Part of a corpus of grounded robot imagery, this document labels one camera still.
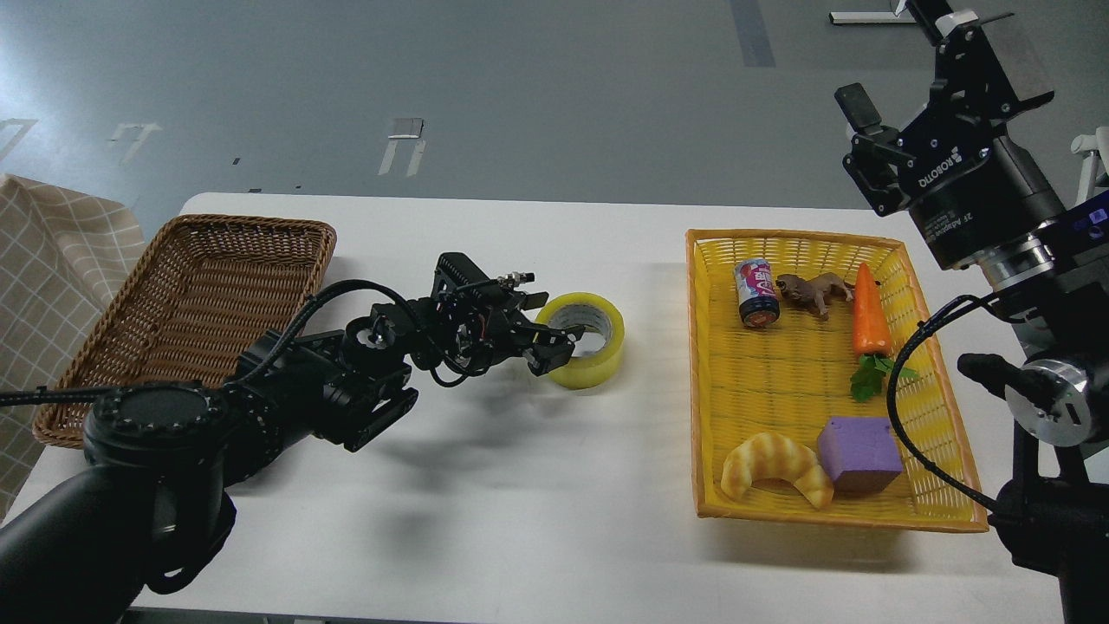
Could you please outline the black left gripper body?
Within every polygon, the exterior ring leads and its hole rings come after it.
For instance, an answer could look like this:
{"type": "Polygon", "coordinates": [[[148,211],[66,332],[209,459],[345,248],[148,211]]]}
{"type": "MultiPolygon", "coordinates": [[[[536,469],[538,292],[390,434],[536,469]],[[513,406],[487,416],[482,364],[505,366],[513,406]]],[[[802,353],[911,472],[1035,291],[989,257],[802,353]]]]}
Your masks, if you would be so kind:
{"type": "Polygon", "coordinates": [[[490,370],[515,358],[538,370],[542,366],[535,351],[538,333],[527,313],[541,307],[540,299],[452,299],[452,370],[490,370]]]}

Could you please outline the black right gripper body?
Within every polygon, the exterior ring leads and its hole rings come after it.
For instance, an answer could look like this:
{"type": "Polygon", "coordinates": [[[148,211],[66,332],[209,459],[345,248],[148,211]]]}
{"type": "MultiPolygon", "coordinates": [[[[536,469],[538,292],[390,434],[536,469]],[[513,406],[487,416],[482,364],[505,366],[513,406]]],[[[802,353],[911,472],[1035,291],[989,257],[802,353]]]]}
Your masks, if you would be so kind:
{"type": "Polygon", "coordinates": [[[923,111],[901,132],[904,208],[944,270],[1028,236],[1065,206],[1029,150],[1005,126],[923,111]]]}

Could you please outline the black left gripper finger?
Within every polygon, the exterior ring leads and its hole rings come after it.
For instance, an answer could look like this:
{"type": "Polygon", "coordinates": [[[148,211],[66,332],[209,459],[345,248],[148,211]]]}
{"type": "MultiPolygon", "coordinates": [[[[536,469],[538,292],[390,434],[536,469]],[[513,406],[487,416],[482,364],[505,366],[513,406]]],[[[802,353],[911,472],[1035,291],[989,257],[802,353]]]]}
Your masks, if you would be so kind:
{"type": "Polygon", "coordinates": [[[528,321],[523,324],[523,335],[526,335],[526,340],[523,340],[526,347],[531,347],[531,345],[569,345],[573,348],[574,344],[583,336],[583,325],[572,323],[559,328],[542,323],[528,321]]]}
{"type": "Polygon", "coordinates": [[[574,342],[532,342],[523,349],[523,360],[527,361],[529,371],[537,378],[564,367],[572,360],[572,356],[574,356],[574,342]]]}

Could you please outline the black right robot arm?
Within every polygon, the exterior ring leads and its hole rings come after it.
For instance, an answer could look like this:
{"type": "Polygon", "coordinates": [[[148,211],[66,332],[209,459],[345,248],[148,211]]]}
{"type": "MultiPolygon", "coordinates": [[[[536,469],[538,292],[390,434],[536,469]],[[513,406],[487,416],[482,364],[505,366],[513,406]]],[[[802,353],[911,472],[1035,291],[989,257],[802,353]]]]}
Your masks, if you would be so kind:
{"type": "Polygon", "coordinates": [[[959,356],[958,370],[1005,400],[1014,418],[1011,479],[996,497],[963,484],[892,429],[923,467],[988,513],[1015,565],[1057,577],[1067,623],[1105,623],[1108,490],[1086,473],[1106,448],[1106,130],[1074,140],[1088,168],[1068,206],[1010,139],[1011,119],[1047,104],[1054,88],[1013,13],[976,16],[946,1],[904,1],[935,51],[918,117],[887,126],[858,83],[835,99],[854,131],[843,166],[881,217],[905,211],[944,270],[978,266],[989,296],[963,295],[919,323],[892,364],[969,311],[1025,328],[1025,364],[989,352],[959,356]]]}

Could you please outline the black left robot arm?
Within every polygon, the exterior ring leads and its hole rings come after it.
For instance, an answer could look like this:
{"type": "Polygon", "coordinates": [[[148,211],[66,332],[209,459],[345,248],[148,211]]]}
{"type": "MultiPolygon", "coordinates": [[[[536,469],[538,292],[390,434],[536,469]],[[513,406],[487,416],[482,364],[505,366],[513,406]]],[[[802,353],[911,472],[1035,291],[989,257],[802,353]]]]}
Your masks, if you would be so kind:
{"type": "Polygon", "coordinates": [[[413,370],[447,387],[439,367],[462,383],[512,358],[537,376],[570,364],[589,327],[530,320],[549,299],[522,291],[532,280],[490,277],[446,252],[420,299],[364,279],[321,289],[215,388],[156,380],[4,392],[4,406],[90,406],[87,469],[3,526],[4,623],[115,623],[143,589],[185,589],[237,520],[230,485],[306,436],[357,452],[413,410],[413,370]]]}

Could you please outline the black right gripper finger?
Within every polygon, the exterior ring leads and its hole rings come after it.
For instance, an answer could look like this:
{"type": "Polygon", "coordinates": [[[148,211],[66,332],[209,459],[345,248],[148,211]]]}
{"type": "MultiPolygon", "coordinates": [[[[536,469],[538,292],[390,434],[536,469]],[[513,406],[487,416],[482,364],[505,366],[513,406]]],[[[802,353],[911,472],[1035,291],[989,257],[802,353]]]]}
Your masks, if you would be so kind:
{"type": "Polygon", "coordinates": [[[851,129],[849,153],[842,160],[843,167],[864,200],[881,217],[906,211],[920,218],[924,193],[919,180],[932,155],[923,135],[926,104],[919,108],[918,117],[899,129],[883,122],[863,84],[840,86],[834,99],[851,129]]]}
{"type": "Polygon", "coordinates": [[[910,1],[908,11],[935,49],[928,100],[908,127],[910,145],[990,145],[1006,137],[1010,120],[1054,101],[1041,57],[1013,12],[978,16],[947,1],[910,1]]]}

